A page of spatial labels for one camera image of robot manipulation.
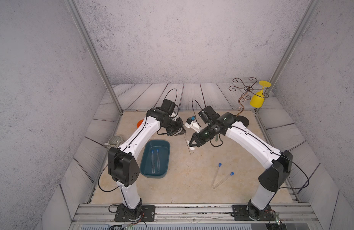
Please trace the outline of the aluminium front rail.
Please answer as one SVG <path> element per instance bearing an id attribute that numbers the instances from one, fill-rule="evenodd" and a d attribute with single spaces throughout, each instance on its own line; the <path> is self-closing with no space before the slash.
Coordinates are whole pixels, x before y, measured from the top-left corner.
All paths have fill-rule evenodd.
<path id="1" fill-rule="evenodd" d="M 115 224 L 126 223 L 130 219 L 117 205 L 84 204 L 79 205 L 73 223 Z M 151 224 L 306 224 L 311 230 L 320 230 L 321 224 L 308 203 L 273 203 L 263 217 L 251 220 L 245 213 L 245 205 L 234 204 L 154 204 L 147 205 L 141 217 L 147 225 Z"/>

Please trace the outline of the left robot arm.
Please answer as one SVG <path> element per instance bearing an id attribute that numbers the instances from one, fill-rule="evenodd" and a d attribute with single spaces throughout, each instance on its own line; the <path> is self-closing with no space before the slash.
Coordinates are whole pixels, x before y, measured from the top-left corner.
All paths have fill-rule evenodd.
<path id="1" fill-rule="evenodd" d="M 142 124 L 123 144 L 108 151 L 107 172 L 120 188 L 121 207 L 132 217 L 138 217 L 142 207 L 136 186 L 140 174 L 137 158 L 149 139 L 161 128 L 165 128 L 167 136 L 186 133 L 182 119 L 173 112 L 152 108 L 147 111 Z"/>

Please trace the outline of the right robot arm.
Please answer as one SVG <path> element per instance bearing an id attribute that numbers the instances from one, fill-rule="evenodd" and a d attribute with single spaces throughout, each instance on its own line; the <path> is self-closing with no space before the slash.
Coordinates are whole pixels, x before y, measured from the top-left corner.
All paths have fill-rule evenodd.
<path id="1" fill-rule="evenodd" d="M 270 210 L 270 201 L 290 175 L 292 153 L 288 150 L 280 151 L 256 136 L 248 129 L 249 121 L 243 116 L 229 112 L 221 116 L 205 110 L 199 115 L 207 124 L 205 128 L 200 128 L 193 117 L 189 117 L 185 123 L 187 128 L 195 130 L 188 144 L 190 147 L 201 147 L 222 134 L 241 145 L 264 167 L 265 170 L 258 177 L 259 187 L 246 206 L 248 217 L 260 220 L 264 212 Z"/>

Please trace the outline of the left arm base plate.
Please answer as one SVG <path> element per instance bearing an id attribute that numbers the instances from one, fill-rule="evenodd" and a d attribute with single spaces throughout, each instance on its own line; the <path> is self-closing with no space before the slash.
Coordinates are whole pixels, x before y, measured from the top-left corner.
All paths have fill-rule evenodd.
<path id="1" fill-rule="evenodd" d="M 137 206 L 135 209 L 129 209 L 125 205 L 120 204 L 117 206 L 115 212 L 115 222 L 126 222 L 126 221 L 145 221 L 153 222 L 155 220 L 155 209 L 156 206 L 153 205 L 141 205 Z"/>

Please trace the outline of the yellow plastic goblet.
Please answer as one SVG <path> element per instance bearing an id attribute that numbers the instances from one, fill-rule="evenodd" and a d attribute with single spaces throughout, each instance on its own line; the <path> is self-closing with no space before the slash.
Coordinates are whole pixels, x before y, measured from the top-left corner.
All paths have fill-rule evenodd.
<path id="1" fill-rule="evenodd" d="M 253 95 L 250 100 L 250 106 L 253 108 L 261 108 L 265 102 L 265 99 L 269 97 L 269 94 L 266 93 L 266 90 L 269 89 L 272 84 L 268 81 L 260 81 L 259 85 L 262 87 L 257 93 Z"/>

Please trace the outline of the black metal cup stand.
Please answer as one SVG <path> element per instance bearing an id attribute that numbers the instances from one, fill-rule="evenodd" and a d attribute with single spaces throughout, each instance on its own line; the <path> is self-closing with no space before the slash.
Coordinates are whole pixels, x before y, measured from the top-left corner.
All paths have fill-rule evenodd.
<path id="1" fill-rule="evenodd" d="M 238 89 L 239 89 L 239 90 L 243 90 L 241 96 L 240 96 L 239 99 L 238 99 L 238 103 L 239 103 L 240 107 L 237 108 L 237 110 L 238 110 L 239 112 L 238 112 L 238 114 L 236 115 L 236 117 L 237 117 L 237 120 L 238 120 L 238 121 L 241 121 L 245 127 L 248 127 L 248 125 L 249 125 L 249 120 L 246 119 L 246 118 L 244 118 L 243 116 L 241 116 L 241 113 L 245 110 L 245 106 L 243 105 L 243 102 L 248 101 L 248 100 L 251 100 L 251 98 L 253 97 L 253 95 L 254 95 L 255 93 L 257 93 L 257 92 L 260 90 L 260 89 L 255 89 L 255 88 L 254 88 L 255 84 L 258 82 L 257 78 L 255 78 L 255 77 L 250 77 L 250 78 L 249 78 L 249 81 L 254 81 L 254 83 L 251 84 L 251 85 L 246 85 L 246 84 L 243 82 L 242 79 L 240 79 L 240 78 L 233 78 L 233 80 L 232 80 L 233 83 L 239 83 L 239 82 L 241 82 L 242 85 L 243 85 L 243 87 L 238 87 L 238 86 L 236 86 L 236 85 L 230 85 L 230 86 L 229 86 L 229 91 L 231 91 L 231 92 L 235 92 L 235 91 L 237 91 Z"/>

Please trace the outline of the teal plastic tray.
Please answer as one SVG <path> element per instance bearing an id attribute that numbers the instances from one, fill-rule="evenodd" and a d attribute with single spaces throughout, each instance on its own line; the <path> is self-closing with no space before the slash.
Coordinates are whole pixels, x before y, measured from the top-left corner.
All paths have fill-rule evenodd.
<path id="1" fill-rule="evenodd" d="M 157 152 L 156 149 L 159 149 L 160 155 L 160 173 L 157 172 Z M 155 174 L 152 174 L 151 169 L 151 150 L 154 150 L 155 155 Z M 146 143 L 141 165 L 140 172 L 143 176 L 147 178 L 156 178 L 160 179 L 165 177 L 168 171 L 169 165 L 169 157 L 170 157 L 170 143 L 166 140 L 150 140 Z"/>

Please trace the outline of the test tube blue cap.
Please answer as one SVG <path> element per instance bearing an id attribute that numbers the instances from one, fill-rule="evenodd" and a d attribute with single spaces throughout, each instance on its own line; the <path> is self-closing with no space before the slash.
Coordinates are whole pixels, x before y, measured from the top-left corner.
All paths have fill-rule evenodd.
<path id="1" fill-rule="evenodd" d="M 154 150 L 151 150 L 151 169 L 152 169 L 152 174 L 155 174 L 155 155 L 154 155 Z"/>
<path id="2" fill-rule="evenodd" d="M 160 173 L 161 168 L 160 168 L 160 155 L 159 155 L 159 149 L 156 149 L 157 152 L 157 172 Z"/>
<path id="3" fill-rule="evenodd" d="M 218 164 L 218 167 L 217 167 L 217 169 L 216 169 L 216 171 L 215 171 L 215 174 L 214 174 L 214 176 L 213 176 L 213 179 L 212 179 L 212 182 L 211 182 L 211 187 L 214 187 L 214 183 L 215 183 L 215 180 L 216 180 L 216 178 L 217 178 L 217 175 L 218 175 L 218 173 L 219 173 L 219 170 L 220 170 L 220 168 L 221 168 L 221 166 L 222 166 L 222 163 L 219 163 Z"/>
<path id="4" fill-rule="evenodd" d="M 189 151 L 189 154 L 192 155 L 192 152 L 191 152 L 191 149 L 190 149 L 190 146 L 189 146 L 189 141 L 187 140 L 187 137 L 186 137 L 186 133 L 183 134 L 183 137 L 185 139 L 185 142 L 186 142 L 186 146 L 187 146 L 187 149 Z"/>
<path id="5" fill-rule="evenodd" d="M 234 172 L 231 172 L 229 175 L 225 176 L 223 179 L 221 179 L 217 184 L 213 185 L 213 189 L 216 189 L 220 185 L 222 185 L 225 181 L 227 181 L 230 177 L 234 175 Z"/>

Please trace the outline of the orange bowl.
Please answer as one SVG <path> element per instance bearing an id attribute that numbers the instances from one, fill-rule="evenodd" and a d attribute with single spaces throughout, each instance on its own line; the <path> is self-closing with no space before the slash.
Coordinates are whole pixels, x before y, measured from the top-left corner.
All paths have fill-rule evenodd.
<path id="1" fill-rule="evenodd" d="M 139 128 L 142 124 L 143 124 L 143 122 L 144 122 L 144 120 L 142 119 L 142 120 L 140 120 L 140 121 L 138 121 L 138 123 L 137 123 L 137 128 Z"/>

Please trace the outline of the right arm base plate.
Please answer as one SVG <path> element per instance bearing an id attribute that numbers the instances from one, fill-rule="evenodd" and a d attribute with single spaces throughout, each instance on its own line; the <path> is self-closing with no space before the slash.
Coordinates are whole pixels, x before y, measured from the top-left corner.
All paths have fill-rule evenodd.
<path id="1" fill-rule="evenodd" d="M 232 205 L 231 216 L 235 221 L 274 221 L 276 219 L 270 205 L 263 210 L 249 205 Z"/>

